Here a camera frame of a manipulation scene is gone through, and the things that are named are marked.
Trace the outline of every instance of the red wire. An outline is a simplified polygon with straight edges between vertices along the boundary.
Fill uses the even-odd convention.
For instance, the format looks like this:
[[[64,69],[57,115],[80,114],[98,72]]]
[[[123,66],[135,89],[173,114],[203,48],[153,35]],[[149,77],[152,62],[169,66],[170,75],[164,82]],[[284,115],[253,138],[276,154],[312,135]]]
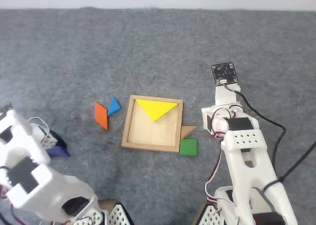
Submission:
[[[24,223],[22,220],[20,220],[13,211],[13,205],[10,203],[10,210],[11,210],[11,214],[13,216],[13,218],[20,224],[20,225],[27,225],[26,223]]]

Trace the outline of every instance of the yellow triangle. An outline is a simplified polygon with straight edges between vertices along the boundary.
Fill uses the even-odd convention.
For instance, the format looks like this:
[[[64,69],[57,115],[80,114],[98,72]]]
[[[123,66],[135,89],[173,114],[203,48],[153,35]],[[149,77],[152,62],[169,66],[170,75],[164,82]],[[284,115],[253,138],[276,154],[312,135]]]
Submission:
[[[156,121],[161,116],[166,114],[168,111],[173,109],[178,105],[178,103],[172,102],[162,102],[162,101],[154,101],[154,100],[136,100],[138,104],[146,111],[149,117]]]

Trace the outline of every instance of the white plastic part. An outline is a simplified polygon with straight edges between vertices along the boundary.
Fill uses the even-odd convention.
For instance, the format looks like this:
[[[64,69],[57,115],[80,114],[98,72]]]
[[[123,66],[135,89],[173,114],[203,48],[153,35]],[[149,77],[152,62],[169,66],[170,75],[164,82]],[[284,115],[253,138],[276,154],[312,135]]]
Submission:
[[[277,179],[271,165],[267,145],[261,130],[227,131],[221,148],[225,152],[229,172],[233,183],[235,214],[243,225],[255,225],[249,206],[250,191],[253,187],[262,190],[265,185]],[[241,149],[250,149],[246,153]],[[246,165],[251,160],[253,167]],[[265,193],[275,211],[283,216],[287,225],[296,225],[297,221],[281,183],[271,186]]]
[[[109,215],[109,225],[130,225],[122,205],[116,204]]]
[[[237,83],[229,84],[229,89],[240,91],[240,87]],[[215,88],[215,105],[227,105],[236,103],[236,93],[227,90],[225,86],[218,86]]]
[[[203,128],[207,130],[210,134],[213,134],[213,132],[211,133],[210,130],[208,130],[207,128],[207,116],[212,118],[212,115],[217,109],[226,108],[231,112],[231,116],[233,115],[233,112],[235,112],[236,118],[247,117],[249,118],[253,128],[259,129],[258,120],[244,113],[239,102],[235,102],[234,105],[239,105],[240,107],[235,106],[229,109],[231,105],[232,104],[221,105],[221,106],[213,105],[212,107],[202,108],[201,111],[202,111],[202,119],[203,119]],[[225,117],[230,118],[230,115],[228,114],[227,110],[222,109],[216,112],[216,116],[214,117],[213,124],[212,124],[214,131],[226,132],[229,129],[228,123],[224,119]]]
[[[32,172],[39,185],[29,194],[20,184],[7,192],[7,197],[15,208],[35,212],[41,219],[64,223],[82,218],[91,208],[100,211],[98,198],[92,189],[73,176],[64,176],[41,164]],[[89,204],[75,217],[70,217],[62,209],[68,200],[83,197]]]
[[[215,197],[223,198],[218,200],[218,206],[222,209],[222,217],[225,218],[227,225],[236,225],[238,223],[238,217],[235,214],[234,206],[227,200],[230,200],[227,191],[232,190],[232,186],[220,187],[215,191]],[[252,214],[271,212],[269,204],[264,200],[258,190],[252,188],[250,191],[249,205]]]
[[[37,142],[40,142],[44,149],[53,148],[57,144],[57,139],[55,139],[51,134],[47,135],[47,129],[44,129],[42,126],[38,124],[31,124],[32,126],[32,135],[36,139]]]
[[[29,122],[19,116],[15,110],[8,110],[0,121],[0,133],[10,128],[12,139],[0,142],[0,166],[14,167],[24,157],[30,157],[38,164],[48,164],[49,155],[33,136],[33,128]],[[0,184],[11,188],[6,179],[6,171],[0,170]]]
[[[213,205],[208,205],[198,225],[223,225],[224,219]]]
[[[108,212],[102,211],[105,215],[105,221],[104,224],[108,225],[107,223],[107,215]],[[103,216],[102,213],[94,208],[91,208],[89,211],[87,211],[82,219],[77,220],[74,225],[100,225],[103,222]]]

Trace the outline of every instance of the blue triangle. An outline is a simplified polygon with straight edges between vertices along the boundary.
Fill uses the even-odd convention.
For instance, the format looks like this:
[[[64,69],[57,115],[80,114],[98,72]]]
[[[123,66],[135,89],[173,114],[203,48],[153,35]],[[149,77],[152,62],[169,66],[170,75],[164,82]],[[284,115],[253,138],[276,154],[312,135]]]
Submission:
[[[108,111],[108,116],[112,115],[114,112],[117,112],[118,110],[121,110],[121,106],[119,105],[117,99],[113,96]]]

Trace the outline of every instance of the wooden square frame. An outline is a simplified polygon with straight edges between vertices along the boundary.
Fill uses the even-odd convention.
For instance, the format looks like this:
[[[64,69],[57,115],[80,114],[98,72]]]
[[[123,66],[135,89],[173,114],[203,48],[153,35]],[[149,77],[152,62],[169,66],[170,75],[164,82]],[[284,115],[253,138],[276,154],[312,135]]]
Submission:
[[[131,127],[132,117],[133,117],[133,113],[134,113],[134,105],[135,105],[135,102],[137,99],[154,100],[154,101],[162,101],[162,102],[173,102],[173,103],[178,104],[175,108],[173,108],[172,110],[170,110],[169,112],[166,113],[166,115],[167,115],[168,113],[170,113],[173,110],[177,111],[177,112],[172,112],[172,114],[174,114],[174,118],[176,120],[175,131],[168,132],[168,134],[172,134],[172,133],[175,134],[175,135],[172,135],[175,138],[174,145],[166,146],[166,145],[159,145],[159,144],[149,143],[149,142],[147,142],[147,143],[129,142],[129,133],[130,133],[130,127]],[[126,121],[125,121],[125,127],[124,127],[123,139],[122,139],[122,147],[179,153],[180,138],[181,138],[182,112],[183,112],[183,100],[171,99],[171,98],[162,98],[162,97],[153,97],[153,96],[143,96],[143,95],[131,95],[129,98],[127,116],[126,116]]]

